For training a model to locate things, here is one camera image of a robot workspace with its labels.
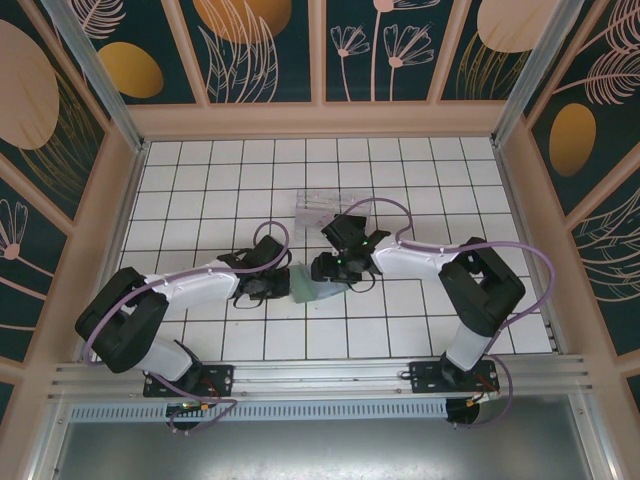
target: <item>metal frame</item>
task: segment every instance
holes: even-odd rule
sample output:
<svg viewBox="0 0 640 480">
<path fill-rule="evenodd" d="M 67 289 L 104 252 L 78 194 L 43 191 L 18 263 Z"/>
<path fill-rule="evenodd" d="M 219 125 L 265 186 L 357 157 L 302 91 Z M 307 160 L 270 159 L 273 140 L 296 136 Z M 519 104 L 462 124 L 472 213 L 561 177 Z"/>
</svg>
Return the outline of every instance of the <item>metal frame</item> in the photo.
<svg viewBox="0 0 640 480">
<path fill-rule="evenodd" d="M 41 2 L 124 138 L 131 147 L 139 150 L 142 137 L 120 93 L 100 62 L 96 49 L 93 48 L 93 44 L 78 23 L 71 3 L 60 0 L 41 0 Z"/>
<path fill-rule="evenodd" d="M 494 141 L 498 147 L 509 138 L 538 84 L 556 57 L 566 34 L 578 17 L 583 2 L 584 0 L 558 2 L 551 20 L 513 86 L 494 128 Z"/>
</svg>

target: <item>cable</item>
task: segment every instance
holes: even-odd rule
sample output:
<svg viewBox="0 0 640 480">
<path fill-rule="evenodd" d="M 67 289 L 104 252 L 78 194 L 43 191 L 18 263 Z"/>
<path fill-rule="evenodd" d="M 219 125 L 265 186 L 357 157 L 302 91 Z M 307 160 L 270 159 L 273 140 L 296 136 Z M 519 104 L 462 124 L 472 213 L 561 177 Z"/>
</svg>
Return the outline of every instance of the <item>cable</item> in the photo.
<svg viewBox="0 0 640 480">
<path fill-rule="evenodd" d="M 150 282 L 146 285 L 143 285 L 140 288 L 137 288 L 131 292 L 129 292 L 127 295 L 125 295 L 120 301 L 116 302 L 115 305 L 113 305 L 113 307 L 111 307 L 111 309 L 107 312 L 107 314 L 102 318 L 102 320 L 100 320 L 98 322 L 98 324 L 96 325 L 96 328 L 94 328 L 93 332 L 91 332 L 91 335 L 89 335 L 89 338 L 87 339 L 87 343 L 85 343 L 84 348 L 82 349 L 82 356 L 84 359 L 84 363 L 86 363 L 89 366 L 98 366 L 98 365 L 103 365 L 103 362 L 94 362 L 91 360 L 91 346 L 93 345 L 93 342 L 95 342 L 96 338 L 98 337 L 98 335 L 100 334 L 100 332 L 102 331 L 102 329 L 104 328 L 104 326 L 107 324 L 107 322 L 109 322 L 109 320 L 111 320 L 111 318 L 113 318 L 113 316 L 120 311 L 120 309 L 126 304 L 128 303 L 131 299 L 137 297 L 138 295 L 151 290 L 152 288 L 155 287 L 159 287 L 160 285 L 167 285 L 170 282 L 175 282 L 176 280 L 181 280 L 183 278 L 187 278 L 187 277 L 192 277 L 195 275 L 200 275 L 202 273 L 208 273 L 208 274 L 214 274 L 214 273 L 257 273 L 260 272 L 262 270 L 266 270 L 268 268 L 273 267 L 274 265 L 278 265 L 280 263 L 280 261 L 284 258 L 284 256 L 287 254 L 288 249 L 289 249 L 289 232 L 287 231 L 287 229 L 285 228 L 285 226 L 275 220 L 268 220 L 262 224 L 260 224 L 258 226 L 258 228 L 256 229 L 256 233 L 254 235 L 254 244 L 255 244 L 255 239 L 257 238 L 258 232 L 265 227 L 266 225 L 269 224 L 273 224 L 273 225 L 277 225 L 278 227 L 280 227 L 282 229 L 282 231 L 284 232 L 284 245 L 282 248 L 282 252 L 280 252 L 278 254 L 278 256 L 276 258 L 274 258 L 272 261 L 261 265 L 259 267 L 255 267 L 255 268 L 244 268 L 244 269 L 234 269 L 234 268 L 209 268 L 209 267 L 203 267 L 203 268 L 198 268 L 196 270 L 190 270 L 187 272 L 180 272 L 180 273 L 175 273 L 173 275 L 167 275 L 166 277 L 163 277 L 159 280 L 156 280 L 154 282 Z M 185 392 L 184 390 L 179 389 L 178 387 L 172 385 L 168 380 L 166 380 L 165 378 L 161 377 L 160 375 L 156 375 L 154 373 L 150 374 L 153 378 L 155 378 L 158 382 L 160 382 L 162 385 L 164 385 L 166 388 L 168 388 L 169 390 L 174 391 L 175 393 L 177 393 L 178 395 L 182 396 L 182 397 L 186 397 L 186 398 L 191 398 L 193 400 L 197 400 L 198 402 L 201 403 L 208 403 L 211 399 L 209 398 L 205 398 L 205 397 L 200 397 L 198 395 L 193 395 L 189 392 Z M 210 427 L 211 425 L 215 424 L 216 422 L 218 422 L 222 417 L 224 417 L 225 415 L 227 415 L 231 410 L 233 410 L 236 405 L 238 404 L 238 401 L 233 399 L 233 398 L 224 398 L 224 399 L 219 399 L 216 403 L 216 405 L 222 404 L 222 403 L 229 403 L 231 404 L 228 408 L 226 408 L 225 410 L 223 410 L 222 412 L 220 412 L 217 416 L 215 416 L 213 419 L 207 421 L 207 422 L 201 422 L 197 427 L 194 427 L 190 430 L 190 432 L 195 433 L 197 431 L 203 430 L 205 428 Z M 172 416 L 172 418 L 170 419 L 170 425 L 173 424 L 173 418 L 175 418 L 174 416 Z"/>
<path fill-rule="evenodd" d="M 445 255 L 449 253 L 471 252 L 479 248 L 510 247 L 510 248 L 519 248 L 521 250 L 527 250 L 528 252 L 531 252 L 537 257 L 539 257 L 547 265 L 547 268 L 549 269 L 549 285 L 547 287 L 547 290 L 544 292 L 544 295 L 542 295 L 542 297 L 540 297 L 540 299 L 537 302 L 535 302 L 533 305 L 531 305 L 529 308 L 526 308 L 522 312 L 516 314 L 513 318 L 510 318 L 504 321 L 500 326 L 500 328 L 498 329 L 498 331 L 496 332 L 496 334 L 493 336 L 493 338 L 489 342 L 489 344 L 487 345 L 487 348 L 485 349 L 485 353 L 491 350 L 491 347 L 496 342 L 496 340 L 498 340 L 498 337 L 506 327 L 508 327 L 509 325 L 512 325 L 514 322 L 517 322 L 521 318 L 526 317 L 530 313 L 536 311 L 541 305 L 545 304 L 551 297 L 551 292 L 553 291 L 553 288 L 556 283 L 556 270 L 553 267 L 553 263 L 551 263 L 551 260 L 549 259 L 549 257 L 547 257 L 544 254 L 544 252 L 542 252 L 541 250 L 524 243 L 510 242 L 510 241 L 475 243 L 473 245 L 464 245 L 460 247 L 428 247 L 424 245 L 415 245 L 410 242 L 403 241 L 400 238 L 400 235 L 402 235 L 404 232 L 406 232 L 407 230 L 410 230 L 413 227 L 413 217 L 411 215 L 411 212 L 407 209 L 407 207 L 405 207 L 399 202 L 396 202 L 395 200 L 391 200 L 389 198 L 379 198 L 379 197 L 371 197 L 364 200 L 360 200 L 354 203 L 353 205 L 351 205 L 349 208 L 347 208 L 344 211 L 343 215 L 347 215 L 353 209 L 368 202 L 390 203 L 392 205 L 395 205 L 405 213 L 405 215 L 407 216 L 407 219 L 409 220 L 409 224 L 406 227 L 401 228 L 396 232 L 396 242 L 398 243 L 398 245 L 401 245 L 409 250 L 415 250 L 417 252 L 439 253 L 441 255 Z"/>
</svg>

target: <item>black mounting plate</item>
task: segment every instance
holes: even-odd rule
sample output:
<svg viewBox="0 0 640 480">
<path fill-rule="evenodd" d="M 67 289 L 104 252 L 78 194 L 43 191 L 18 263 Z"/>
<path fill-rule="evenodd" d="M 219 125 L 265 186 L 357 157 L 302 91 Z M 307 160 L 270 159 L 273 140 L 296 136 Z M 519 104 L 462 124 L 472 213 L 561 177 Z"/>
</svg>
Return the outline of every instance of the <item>black mounting plate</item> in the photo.
<svg viewBox="0 0 640 480">
<path fill-rule="evenodd" d="M 440 360 L 411 362 L 408 377 L 413 393 L 473 393 L 485 390 L 485 386 L 476 375 L 482 375 L 490 385 L 500 390 L 496 365 L 491 360 L 480 360 L 465 376 L 463 382 L 455 387 L 444 379 L 440 370 Z"/>
<path fill-rule="evenodd" d="M 233 388 L 233 365 L 203 365 L 200 382 L 189 393 L 199 397 L 210 397 L 209 380 L 221 397 L 230 397 Z M 142 396 L 146 398 L 174 398 L 179 397 L 173 390 L 169 390 L 152 376 L 145 376 Z"/>
</svg>

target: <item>leaf illustration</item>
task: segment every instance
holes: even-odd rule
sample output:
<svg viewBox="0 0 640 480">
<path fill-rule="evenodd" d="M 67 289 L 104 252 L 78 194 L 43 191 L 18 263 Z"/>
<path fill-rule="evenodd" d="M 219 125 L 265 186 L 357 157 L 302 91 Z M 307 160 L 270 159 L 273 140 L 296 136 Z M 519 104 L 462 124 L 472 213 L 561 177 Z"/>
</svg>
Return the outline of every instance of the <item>leaf illustration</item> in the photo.
<svg viewBox="0 0 640 480">
<path fill-rule="evenodd" d="M 605 32 L 611 48 L 620 53 L 640 48 L 640 0 L 618 0 Z"/>
<path fill-rule="evenodd" d="M 106 40 L 125 17 L 123 0 L 69 0 L 89 38 Z"/>
</svg>

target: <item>purple cable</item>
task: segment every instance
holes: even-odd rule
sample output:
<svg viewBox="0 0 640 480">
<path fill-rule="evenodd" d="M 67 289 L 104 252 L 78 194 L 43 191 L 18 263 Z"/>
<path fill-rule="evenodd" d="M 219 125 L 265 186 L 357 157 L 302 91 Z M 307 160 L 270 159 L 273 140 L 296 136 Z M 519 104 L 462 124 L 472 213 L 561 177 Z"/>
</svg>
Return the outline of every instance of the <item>purple cable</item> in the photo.
<svg viewBox="0 0 640 480">
<path fill-rule="evenodd" d="M 255 240 L 257 238 L 258 232 L 266 225 L 269 224 L 273 224 L 273 225 L 277 225 L 278 227 L 280 227 L 282 229 L 282 231 L 284 232 L 284 245 L 283 245 L 283 249 L 282 252 L 280 252 L 280 254 L 274 258 L 272 261 L 270 261 L 269 263 L 266 263 L 260 267 L 255 267 L 255 268 L 245 268 L 245 269 L 241 269 L 241 268 L 208 268 L 208 267 L 203 267 L 203 268 L 199 268 L 197 270 L 189 270 L 186 272 L 180 272 L 180 273 L 175 273 L 173 275 L 168 275 L 164 278 L 161 278 L 159 280 L 156 280 L 154 282 L 148 283 L 146 285 L 143 285 L 140 288 L 137 288 L 131 292 L 129 292 L 127 295 L 125 295 L 119 302 L 117 302 L 115 305 L 113 305 L 113 307 L 111 307 L 111 310 L 109 310 L 107 312 L 107 314 L 102 318 L 102 320 L 100 320 L 98 322 L 98 324 L 96 325 L 96 328 L 94 328 L 93 332 L 91 332 L 91 335 L 89 335 L 89 338 L 87 339 L 87 343 L 85 344 L 84 348 L 82 349 L 82 356 L 84 357 L 84 362 L 89 365 L 89 366 L 97 366 L 97 365 L 103 365 L 103 362 L 94 362 L 91 360 L 91 346 L 93 345 L 93 342 L 95 342 L 96 338 L 98 337 L 98 335 L 100 334 L 100 332 L 102 331 L 102 329 L 104 328 L 104 326 L 107 324 L 107 322 L 109 322 L 109 320 L 111 320 L 111 318 L 113 318 L 113 316 L 116 314 L 116 312 L 118 312 L 129 300 L 131 300 L 132 298 L 137 297 L 138 295 L 146 292 L 147 290 L 150 290 L 154 287 L 159 287 L 160 285 L 165 285 L 168 284 L 169 282 L 175 282 L 176 280 L 181 280 L 183 278 L 187 278 L 187 277 L 191 277 L 194 275 L 200 275 L 202 273 L 257 273 L 260 272 L 262 270 L 266 270 L 267 268 L 273 267 L 274 265 L 277 265 L 280 263 L 280 261 L 284 258 L 284 256 L 287 254 L 287 250 L 289 247 L 289 232 L 287 231 L 287 229 L 285 228 L 285 226 L 280 223 L 277 222 L 275 220 L 269 220 L 266 221 L 262 224 L 260 224 L 258 226 L 258 228 L 256 229 L 256 233 L 254 235 L 254 245 L 255 245 Z M 162 378 L 160 375 L 155 375 L 155 374 L 151 374 L 156 380 L 158 380 L 160 383 L 162 383 L 165 387 L 167 387 L 170 390 L 173 390 L 175 393 L 177 393 L 178 395 L 181 395 L 183 397 L 186 398 L 191 398 L 193 400 L 197 400 L 199 402 L 204 402 L 204 403 L 210 403 L 211 399 L 210 398 L 206 398 L 206 397 L 199 397 L 197 395 L 193 395 L 189 392 L 185 392 L 184 390 L 180 390 L 179 388 L 171 385 L 171 383 L 169 383 L 168 380 Z M 220 420 L 222 417 L 224 417 L 226 414 L 228 414 L 231 410 L 233 410 L 235 408 L 235 406 L 238 404 L 237 400 L 234 399 L 221 399 L 221 400 L 216 400 L 216 405 L 219 403 L 230 403 L 231 406 L 225 410 L 223 410 L 222 412 L 220 412 L 220 414 L 218 414 L 216 417 L 214 417 L 212 420 L 209 420 L 208 422 L 206 422 L 205 425 L 203 425 L 201 428 L 200 425 L 198 425 L 198 430 L 203 430 L 206 427 L 209 427 L 211 425 L 213 425 L 214 423 L 216 423 L 218 420 Z"/>
</svg>

